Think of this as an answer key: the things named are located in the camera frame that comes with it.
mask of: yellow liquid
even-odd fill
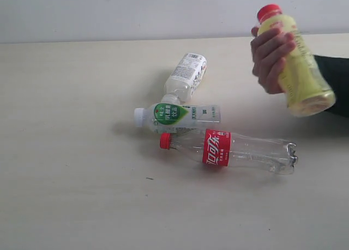
[[[286,56],[286,66],[278,82],[285,92],[287,107],[291,114],[303,117],[325,111],[336,102],[335,94],[322,77],[313,54],[304,43],[295,20],[284,14],[266,19],[258,34],[279,27],[291,32],[297,47]]]

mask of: plastic bottle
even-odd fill
[[[205,74],[206,63],[206,58],[202,55],[185,54],[165,83],[165,95],[161,103],[188,102]]]
[[[298,162],[296,145],[281,139],[258,139],[220,132],[193,130],[181,136],[162,134],[160,148],[175,149],[203,164],[259,168],[288,175]]]
[[[206,129],[220,123],[217,105],[191,106],[158,103],[148,109],[136,108],[136,127],[147,126],[155,133],[184,133],[192,129]]]
[[[335,94],[322,77],[295,20],[283,14],[276,4],[264,6],[257,18],[261,24],[258,35],[276,27],[294,35],[297,47],[286,57],[286,67],[279,76],[279,85],[286,94],[290,112],[297,117],[310,116],[333,106]]]

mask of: white wall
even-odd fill
[[[349,32],[349,0],[0,0],[0,43],[248,35],[270,2],[304,33]]]

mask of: coca-cola bottle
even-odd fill
[[[178,150],[204,164],[259,168],[280,175],[292,174],[298,162],[296,144],[292,142],[211,129],[195,129],[183,135],[164,133],[160,148]]]

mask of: dark sleeve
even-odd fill
[[[336,103],[327,111],[349,117],[349,59],[316,55],[315,60],[336,95]]]

